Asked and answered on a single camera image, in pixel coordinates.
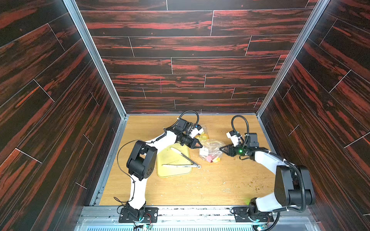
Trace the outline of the clear resealable bag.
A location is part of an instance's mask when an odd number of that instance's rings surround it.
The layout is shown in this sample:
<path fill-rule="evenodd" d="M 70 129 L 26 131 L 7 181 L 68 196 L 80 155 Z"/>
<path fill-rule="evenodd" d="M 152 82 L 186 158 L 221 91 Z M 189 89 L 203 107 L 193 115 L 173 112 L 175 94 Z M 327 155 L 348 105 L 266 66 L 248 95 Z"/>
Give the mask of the clear resealable bag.
<path fill-rule="evenodd" d="M 221 161 L 221 157 L 223 152 L 220 151 L 220 148 L 225 146 L 225 144 L 221 141 L 217 140 L 206 140 L 202 141 L 202 148 L 199 150 L 199 156 L 209 162 L 209 163 L 217 163 Z"/>

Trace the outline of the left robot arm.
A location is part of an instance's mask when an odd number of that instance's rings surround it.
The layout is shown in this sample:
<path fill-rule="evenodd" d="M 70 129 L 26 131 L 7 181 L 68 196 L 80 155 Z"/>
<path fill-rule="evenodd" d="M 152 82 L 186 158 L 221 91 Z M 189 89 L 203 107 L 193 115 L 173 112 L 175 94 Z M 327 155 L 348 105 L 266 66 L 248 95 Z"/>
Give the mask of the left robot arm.
<path fill-rule="evenodd" d="M 203 147 L 196 138 L 204 131 L 199 123 L 199 115 L 193 110 L 183 112 L 177 121 L 164 128 L 163 134 L 150 140 L 136 140 L 132 152 L 127 160 L 128 175 L 131 178 L 130 199 L 123 202 L 120 212 L 120 223 L 142 221 L 145 217 L 145 191 L 147 179 L 152 174 L 157 153 L 168 146 L 179 143 L 190 149 Z"/>

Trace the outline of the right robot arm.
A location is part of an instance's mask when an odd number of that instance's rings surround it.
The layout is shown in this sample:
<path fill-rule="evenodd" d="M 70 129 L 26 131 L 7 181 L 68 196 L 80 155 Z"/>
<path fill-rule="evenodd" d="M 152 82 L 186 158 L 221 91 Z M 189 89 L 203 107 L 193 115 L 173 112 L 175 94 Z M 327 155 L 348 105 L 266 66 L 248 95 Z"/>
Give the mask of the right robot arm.
<path fill-rule="evenodd" d="M 305 166 L 297 166 L 285 158 L 260 147 L 257 134 L 246 131 L 241 135 L 235 128 L 227 137 L 232 144 L 222 146 L 220 151 L 240 160 L 253 160 L 275 175 L 274 191 L 264 197 L 253 198 L 246 211 L 252 222 L 265 222 L 272 213 L 293 210 L 304 212 L 316 202 L 310 172 Z"/>

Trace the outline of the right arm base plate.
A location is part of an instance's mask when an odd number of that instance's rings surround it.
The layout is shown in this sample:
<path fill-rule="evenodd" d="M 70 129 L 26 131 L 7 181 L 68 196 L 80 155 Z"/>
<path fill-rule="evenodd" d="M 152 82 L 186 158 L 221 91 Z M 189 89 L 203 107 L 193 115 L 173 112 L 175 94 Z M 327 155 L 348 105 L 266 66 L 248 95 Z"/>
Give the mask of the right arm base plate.
<path fill-rule="evenodd" d="M 232 207 L 230 213 L 234 216 L 236 223 L 269 223 L 274 221 L 271 212 L 254 211 L 249 207 Z"/>

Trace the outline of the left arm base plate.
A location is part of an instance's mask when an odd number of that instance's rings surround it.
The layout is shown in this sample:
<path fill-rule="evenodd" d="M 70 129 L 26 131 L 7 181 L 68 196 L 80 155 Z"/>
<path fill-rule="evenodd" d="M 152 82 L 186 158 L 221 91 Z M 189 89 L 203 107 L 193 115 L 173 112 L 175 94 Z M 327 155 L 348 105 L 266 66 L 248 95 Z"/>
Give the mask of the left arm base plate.
<path fill-rule="evenodd" d="M 122 208 L 119 215 L 119 223 L 156 223 L 159 208 L 143 207 L 139 210 Z"/>

